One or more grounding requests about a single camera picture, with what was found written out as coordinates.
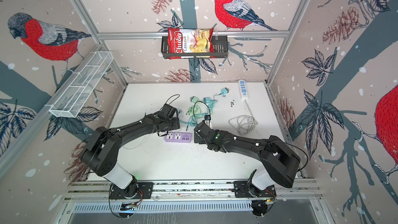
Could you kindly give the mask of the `purple power strip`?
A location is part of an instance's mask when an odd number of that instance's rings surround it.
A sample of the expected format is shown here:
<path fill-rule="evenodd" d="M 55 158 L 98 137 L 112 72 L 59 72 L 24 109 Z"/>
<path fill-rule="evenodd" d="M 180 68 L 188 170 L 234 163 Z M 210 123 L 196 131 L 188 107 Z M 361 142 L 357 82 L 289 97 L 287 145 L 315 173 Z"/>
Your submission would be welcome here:
<path fill-rule="evenodd" d="M 169 143 L 191 143 L 192 134 L 186 132 L 173 132 L 167 134 L 164 140 Z"/>

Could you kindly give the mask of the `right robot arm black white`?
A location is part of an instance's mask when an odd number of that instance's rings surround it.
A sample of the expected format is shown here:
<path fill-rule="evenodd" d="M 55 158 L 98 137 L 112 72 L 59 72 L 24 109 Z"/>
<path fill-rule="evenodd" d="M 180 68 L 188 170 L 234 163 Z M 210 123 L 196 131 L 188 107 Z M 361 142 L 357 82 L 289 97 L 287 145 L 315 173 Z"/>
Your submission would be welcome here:
<path fill-rule="evenodd" d="M 274 135 L 268 139 L 250 139 L 214 130 L 201 122 L 194 129 L 194 142 L 215 152 L 238 153 L 260 161 L 271 179 L 285 188 L 292 188 L 299 171 L 300 157 Z"/>

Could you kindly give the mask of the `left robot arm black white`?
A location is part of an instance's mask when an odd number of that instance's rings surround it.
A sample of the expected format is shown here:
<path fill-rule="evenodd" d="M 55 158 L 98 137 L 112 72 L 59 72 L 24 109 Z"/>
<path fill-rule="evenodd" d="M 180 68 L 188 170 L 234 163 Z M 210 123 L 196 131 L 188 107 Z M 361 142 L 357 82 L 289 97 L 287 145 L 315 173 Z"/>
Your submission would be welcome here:
<path fill-rule="evenodd" d="M 79 158 L 94 174 L 133 195 L 137 189 L 137 179 L 118 163 L 120 148 L 142 136 L 156 133 L 162 137 L 179 128 L 178 110 L 164 104 L 159 111 L 146 114 L 131 124 L 111 129 L 97 128 L 88 138 Z"/>

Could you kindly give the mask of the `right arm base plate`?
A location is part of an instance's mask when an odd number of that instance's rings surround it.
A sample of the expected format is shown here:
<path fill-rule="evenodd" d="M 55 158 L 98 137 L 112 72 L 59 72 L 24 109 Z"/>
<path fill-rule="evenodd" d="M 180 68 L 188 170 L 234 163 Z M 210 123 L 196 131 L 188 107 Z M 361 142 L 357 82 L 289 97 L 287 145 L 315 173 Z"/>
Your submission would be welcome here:
<path fill-rule="evenodd" d="M 274 185 L 260 190 L 247 181 L 234 181 L 233 189 L 236 198 L 276 198 L 277 194 Z"/>

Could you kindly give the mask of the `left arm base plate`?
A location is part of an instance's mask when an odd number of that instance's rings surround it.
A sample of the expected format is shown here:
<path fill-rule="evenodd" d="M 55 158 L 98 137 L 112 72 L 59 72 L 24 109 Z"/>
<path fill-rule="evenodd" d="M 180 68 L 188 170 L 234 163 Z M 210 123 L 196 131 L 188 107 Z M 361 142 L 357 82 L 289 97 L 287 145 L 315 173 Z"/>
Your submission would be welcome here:
<path fill-rule="evenodd" d="M 138 181 L 128 185 L 125 189 L 121 189 L 115 184 L 111 184 L 111 186 L 109 191 L 110 200 L 146 200 L 151 198 L 154 183 Z"/>

